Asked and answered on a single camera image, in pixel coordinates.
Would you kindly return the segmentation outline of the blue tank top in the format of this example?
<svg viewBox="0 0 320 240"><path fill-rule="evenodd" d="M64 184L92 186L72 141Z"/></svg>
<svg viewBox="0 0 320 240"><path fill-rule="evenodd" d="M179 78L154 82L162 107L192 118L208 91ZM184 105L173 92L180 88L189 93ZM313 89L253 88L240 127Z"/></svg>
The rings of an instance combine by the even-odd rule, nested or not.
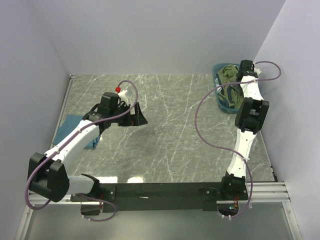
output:
<svg viewBox="0 0 320 240"><path fill-rule="evenodd" d="M80 115L73 115L73 114L68 114L62 123L61 126L58 127L57 133L53 139L52 144L56 146L59 144L64 138L66 138L80 123L82 120L82 116ZM100 136L96 137L93 139L91 142L89 142L85 149L92 149L94 150L98 143L100 141Z"/></svg>

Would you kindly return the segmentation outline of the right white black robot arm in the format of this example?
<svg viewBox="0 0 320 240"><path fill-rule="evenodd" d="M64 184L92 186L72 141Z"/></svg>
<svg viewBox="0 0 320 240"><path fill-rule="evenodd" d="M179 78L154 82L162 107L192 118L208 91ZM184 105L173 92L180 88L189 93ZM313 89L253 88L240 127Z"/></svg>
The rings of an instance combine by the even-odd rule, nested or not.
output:
<svg viewBox="0 0 320 240"><path fill-rule="evenodd" d="M244 99L235 118L237 137L233 156L225 176L222 178L219 193L226 200L237 197L247 199L246 177L252 144L261 130L269 102L264 100L258 86L258 73L251 60L242 60L236 81L240 83Z"/></svg>

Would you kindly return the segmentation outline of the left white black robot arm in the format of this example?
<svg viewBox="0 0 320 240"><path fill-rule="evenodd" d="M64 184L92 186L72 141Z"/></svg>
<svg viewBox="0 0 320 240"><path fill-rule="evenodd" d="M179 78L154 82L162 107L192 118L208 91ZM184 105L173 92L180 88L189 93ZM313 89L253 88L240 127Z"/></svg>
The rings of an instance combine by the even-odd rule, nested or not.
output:
<svg viewBox="0 0 320 240"><path fill-rule="evenodd" d="M99 137L111 124L119 127L146 125L139 103L128 103L125 91L105 92L87 112L75 129L44 154L34 153L29 159L27 190L52 202L64 196L82 194L88 201L101 196L100 181L88 174L69 176L67 168L72 160Z"/></svg>

